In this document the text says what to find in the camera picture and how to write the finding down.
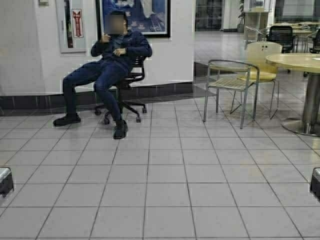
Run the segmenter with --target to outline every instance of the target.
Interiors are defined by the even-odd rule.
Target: jacket sleeve
[[[107,45],[108,45],[108,43],[100,43],[98,40],[91,48],[91,56],[92,57],[100,56],[104,52],[104,50],[106,49]]]
[[[148,57],[148,58],[151,57],[152,56],[152,48],[149,45],[149,42],[146,39],[146,37],[142,33],[139,33],[137,38],[138,38],[137,39],[138,46],[127,47],[126,54],[130,57],[138,57],[138,56]]]

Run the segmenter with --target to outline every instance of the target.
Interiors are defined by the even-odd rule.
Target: dark jacket
[[[111,37],[109,43],[100,43],[97,41],[91,49],[91,55],[92,57],[102,55],[104,60],[116,61],[129,72],[132,70],[132,65],[136,57],[151,57],[152,55],[152,49],[148,40],[138,31],[128,31],[128,34],[123,38],[121,48],[126,49],[126,54],[115,56],[113,54],[113,38]]]

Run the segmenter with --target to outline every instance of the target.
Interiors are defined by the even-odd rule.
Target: poster
[[[73,27],[73,37],[82,39],[84,37],[84,28],[82,22],[82,10],[72,9],[72,27]]]
[[[170,36],[170,0],[100,0],[103,31],[106,16],[112,11],[125,12],[128,28],[147,36]]]

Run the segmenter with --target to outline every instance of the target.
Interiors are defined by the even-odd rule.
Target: red sign
[[[84,37],[84,28],[82,23],[82,10],[72,9],[73,36],[75,38]]]

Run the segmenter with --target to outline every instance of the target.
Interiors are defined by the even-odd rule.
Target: jeans
[[[111,60],[99,60],[84,64],[63,79],[63,94],[67,114],[76,113],[76,86],[95,82],[95,91],[115,120],[121,119],[117,100],[109,88],[123,80],[129,73],[119,63]]]

